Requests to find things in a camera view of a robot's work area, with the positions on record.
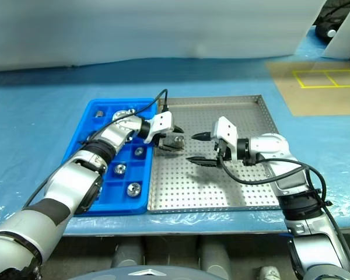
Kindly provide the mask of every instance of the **yellow tape lines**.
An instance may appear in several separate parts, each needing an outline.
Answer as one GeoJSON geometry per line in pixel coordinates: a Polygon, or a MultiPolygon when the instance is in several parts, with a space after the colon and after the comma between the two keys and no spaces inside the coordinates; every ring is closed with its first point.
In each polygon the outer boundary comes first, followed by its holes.
{"type": "Polygon", "coordinates": [[[339,85],[334,78],[331,76],[332,73],[349,73],[350,74],[350,69],[333,69],[333,70],[328,70],[328,69],[321,69],[321,70],[297,70],[297,71],[292,71],[293,76],[296,78],[298,81],[299,85],[301,86],[302,89],[333,89],[333,88],[350,88],[350,85],[339,85]],[[298,74],[310,74],[310,73],[323,73],[329,81],[333,85],[323,85],[323,86],[308,86],[303,83],[301,78],[299,77],[298,74]]]}

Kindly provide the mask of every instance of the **perforated metal tray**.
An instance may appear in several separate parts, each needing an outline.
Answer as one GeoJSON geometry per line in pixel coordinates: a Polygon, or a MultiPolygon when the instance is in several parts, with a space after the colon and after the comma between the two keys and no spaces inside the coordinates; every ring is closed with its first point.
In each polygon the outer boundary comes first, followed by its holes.
{"type": "MultiPolygon", "coordinates": [[[[186,160],[189,156],[216,157],[213,142],[196,141],[191,136],[210,131],[220,116],[227,117],[237,126],[239,137],[278,133],[260,95],[173,98],[168,103],[176,124],[185,131],[185,149],[180,153],[155,150],[148,211],[173,213],[278,209],[278,201],[270,184],[241,185],[223,170],[197,166],[186,160]]],[[[265,167],[260,164],[245,167],[242,163],[227,163],[227,166],[245,180],[268,177],[265,167]]]]}

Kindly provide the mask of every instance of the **electrical wire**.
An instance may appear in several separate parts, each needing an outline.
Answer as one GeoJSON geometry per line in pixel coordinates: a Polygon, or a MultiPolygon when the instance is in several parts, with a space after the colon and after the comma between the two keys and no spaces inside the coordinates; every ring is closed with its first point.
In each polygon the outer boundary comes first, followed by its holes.
{"type": "MultiPolygon", "coordinates": [[[[242,184],[250,184],[250,185],[253,185],[253,184],[257,184],[257,182],[259,184],[260,181],[242,181],[240,180],[239,178],[235,177],[228,169],[227,167],[225,166],[224,164],[224,161],[223,161],[223,156],[219,156],[219,160],[220,160],[220,163],[224,169],[224,171],[232,178],[234,179],[235,181],[237,181],[238,183],[241,183],[243,182],[242,184]]],[[[337,225],[337,222],[335,221],[335,219],[333,218],[331,212],[328,210],[327,208],[327,205],[325,203],[325,198],[326,198],[326,195],[327,195],[327,186],[326,186],[326,181],[324,179],[324,177],[320,174],[320,172],[318,170],[316,170],[315,168],[313,168],[312,166],[308,165],[308,164],[305,164],[303,162],[299,162],[297,160],[291,160],[291,159],[262,159],[262,160],[259,160],[257,163],[262,163],[262,162],[289,162],[289,163],[294,163],[294,164],[297,164],[297,165],[301,165],[301,167],[298,167],[298,168],[301,168],[300,170],[296,171],[295,173],[301,171],[301,170],[305,170],[305,175],[306,175],[306,180],[309,184],[309,187],[312,191],[314,191],[315,195],[316,195],[316,200],[318,201],[319,205],[321,205],[322,209],[324,210],[325,214],[328,216],[330,222],[332,223],[333,227],[334,227],[334,230],[336,231],[337,233],[337,236],[340,240],[340,243],[341,243],[341,246],[342,248],[344,249],[345,251],[345,254],[347,255],[348,259],[349,259],[349,262],[350,262],[350,248],[345,240],[345,237],[344,235],[342,234],[341,232],[341,229],[338,227],[337,225]],[[318,195],[318,193],[316,192],[315,188],[314,188],[314,185],[312,183],[312,180],[311,180],[311,175],[310,175],[310,170],[312,172],[314,172],[316,174],[316,176],[319,178],[320,180],[320,183],[321,183],[321,189],[322,189],[322,193],[321,193],[321,197],[318,195]]],[[[287,173],[284,173],[282,174],[282,176],[284,177],[289,177],[290,175],[292,174],[289,174],[288,173],[290,172],[287,172],[287,173]]],[[[282,178],[279,178],[280,176],[276,176],[276,177],[273,177],[271,179],[276,179],[276,180],[280,180],[282,178]]]]}
{"type": "Polygon", "coordinates": [[[323,16],[323,19],[325,19],[326,17],[332,15],[334,12],[338,11],[339,9],[343,8],[343,7],[346,7],[350,5],[350,1],[340,5],[340,6],[337,6],[336,8],[332,9],[330,12],[326,13],[325,16],[323,16]]]}
{"type": "Polygon", "coordinates": [[[237,178],[235,175],[232,174],[231,171],[229,171],[229,169],[227,168],[227,166],[225,165],[224,163],[224,160],[223,160],[223,156],[222,155],[219,155],[219,162],[220,162],[220,165],[222,166],[223,170],[228,174],[229,177],[231,177],[234,181],[240,183],[240,184],[244,184],[244,185],[261,185],[261,184],[268,184],[268,183],[272,183],[272,182],[275,182],[275,181],[278,181],[278,180],[281,180],[281,179],[284,179],[284,178],[287,178],[293,174],[296,174],[302,170],[304,170],[305,168],[303,166],[301,167],[297,167],[289,172],[286,172],[284,174],[281,174],[281,175],[278,175],[278,176],[275,176],[275,177],[271,177],[271,178],[268,178],[268,179],[263,179],[263,180],[256,180],[256,181],[244,181],[244,180],[241,180],[239,178],[237,178]]]}
{"type": "MultiPolygon", "coordinates": [[[[167,94],[168,94],[168,90],[167,89],[163,89],[161,90],[161,92],[154,98],[153,101],[151,101],[147,106],[133,112],[133,113],[129,113],[127,115],[123,115],[122,117],[118,117],[116,119],[114,119],[113,121],[110,121],[108,122],[106,125],[104,125],[103,127],[101,127],[98,131],[96,131],[95,133],[92,134],[92,136],[89,138],[89,139],[93,139],[93,137],[95,137],[99,132],[103,131],[105,128],[107,128],[109,125],[111,124],[114,124],[115,122],[117,121],[120,121],[120,120],[123,120],[124,118],[127,118],[127,117],[130,117],[130,116],[135,116],[143,111],[145,111],[146,109],[150,108],[151,105],[153,105],[154,103],[156,103],[160,97],[164,94],[164,103],[163,103],[163,107],[167,108],[167,94]]],[[[86,144],[88,143],[88,141],[85,142],[85,144],[80,147],[77,151],[81,150],[86,144]]],[[[67,158],[66,162],[71,158],[73,157],[76,153],[73,153],[69,158],[67,158]]],[[[44,186],[47,184],[49,178],[54,174],[56,173],[60,168],[61,168],[62,165],[58,166],[35,190],[34,192],[30,195],[30,197],[27,199],[27,201],[23,204],[23,207],[28,207],[30,205],[30,203],[33,201],[33,199],[35,198],[35,196],[41,191],[42,188],[44,188],[44,186]]]]}
{"type": "Polygon", "coordinates": [[[312,167],[311,165],[308,165],[307,163],[303,163],[303,162],[299,162],[297,160],[292,160],[292,159],[261,159],[259,160],[257,163],[262,163],[262,162],[289,162],[289,163],[294,163],[297,165],[301,165],[305,170],[306,169],[310,169],[313,173],[316,174],[316,176],[319,178],[320,183],[321,183],[321,200],[324,202],[327,196],[327,185],[326,185],[326,181],[323,177],[323,175],[321,175],[321,173],[316,170],[314,167],[312,167]]]}
{"type": "MultiPolygon", "coordinates": [[[[305,170],[305,174],[306,174],[307,182],[309,183],[309,187],[311,188],[311,190],[315,190],[314,185],[313,185],[312,180],[311,180],[311,175],[310,175],[310,172],[308,169],[305,170]]],[[[345,254],[348,257],[349,262],[350,262],[350,248],[348,246],[347,241],[345,240],[344,234],[341,232],[340,227],[338,226],[337,222],[333,218],[333,216],[332,216],[331,212],[329,211],[329,209],[327,208],[326,204],[322,203],[323,200],[319,197],[319,195],[317,193],[316,193],[316,198],[317,198],[318,202],[320,203],[322,209],[324,210],[325,214],[328,216],[329,220],[331,221],[331,223],[334,227],[334,230],[336,231],[337,236],[340,240],[341,246],[344,249],[345,254]]]]}
{"type": "Polygon", "coordinates": [[[93,137],[95,137],[100,131],[104,130],[105,128],[107,128],[109,125],[116,123],[117,121],[123,120],[124,118],[130,117],[130,116],[135,116],[143,111],[145,111],[146,109],[150,108],[151,105],[153,105],[154,103],[156,103],[160,97],[164,94],[164,103],[163,105],[167,105],[167,94],[168,94],[168,90],[167,89],[163,89],[161,90],[161,92],[154,98],[154,100],[152,102],[150,102],[147,106],[133,112],[133,113],[129,113],[127,115],[123,115],[121,117],[118,117],[116,119],[114,119],[113,121],[108,122],[106,125],[104,125],[103,127],[101,127],[98,131],[96,131],[94,134],[92,134],[92,136],[90,137],[90,139],[92,139],[93,137]]]}

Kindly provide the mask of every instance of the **plastic sheet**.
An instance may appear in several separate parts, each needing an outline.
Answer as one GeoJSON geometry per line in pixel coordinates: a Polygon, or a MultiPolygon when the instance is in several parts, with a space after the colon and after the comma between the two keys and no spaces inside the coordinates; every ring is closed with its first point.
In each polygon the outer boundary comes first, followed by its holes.
{"type": "MultiPolygon", "coordinates": [[[[297,55],[274,61],[323,60],[308,36],[297,55]]],[[[82,68],[0,73],[0,223],[18,211],[60,163],[87,103],[95,98],[261,94],[291,151],[324,175],[330,208],[350,227],[350,116],[293,117],[266,59],[143,59],[82,68]]],[[[284,231],[280,211],[74,217],[66,235],[284,231]]]]}

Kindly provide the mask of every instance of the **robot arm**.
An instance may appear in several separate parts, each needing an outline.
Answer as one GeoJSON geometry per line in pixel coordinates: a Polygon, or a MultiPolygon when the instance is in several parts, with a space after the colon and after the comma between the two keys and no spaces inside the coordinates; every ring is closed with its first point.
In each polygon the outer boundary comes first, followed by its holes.
{"type": "Polygon", "coordinates": [[[15,213],[0,225],[0,279],[40,279],[48,260],[74,214],[86,212],[102,185],[102,176],[129,137],[159,144],[168,132],[182,132],[171,112],[143,120],[119,111],[106,128],[48,178],[44,198],[15,213]]]}
{"type": "MultiPolygon", "coordinates": [[[[188,158],[190,162],[202,166],[222,167],[229,173],[224,160],[239,159],[246,166],[266,161],[273,176],[280,176],[299,167],[294,163],[297,160],[290,153],[288,142],[283,136],[264,134],[240,139],[236,126],[225,117],[219,118],[212,132],[202,132],[193,138],[216,142],[215,149],[218,153],[216,160],[204,157],[188,158]],[[275,161],[275,159],[292,162],[275,161]]],[[[236,177],[234,179],[243,184],[256,184],[236,177]]],[[[337,279],[350,280],[350,260],[329,217],[323,212],[323,202],[319,200],[317,191],[308,182],[306,172],[298,170],[288,177],[276,180],[272,189],[284,214],[288,232],[293,236],[289,241],[289,251],[297,277],[314,280],[337,276],[335,277],[337,279]]]]}

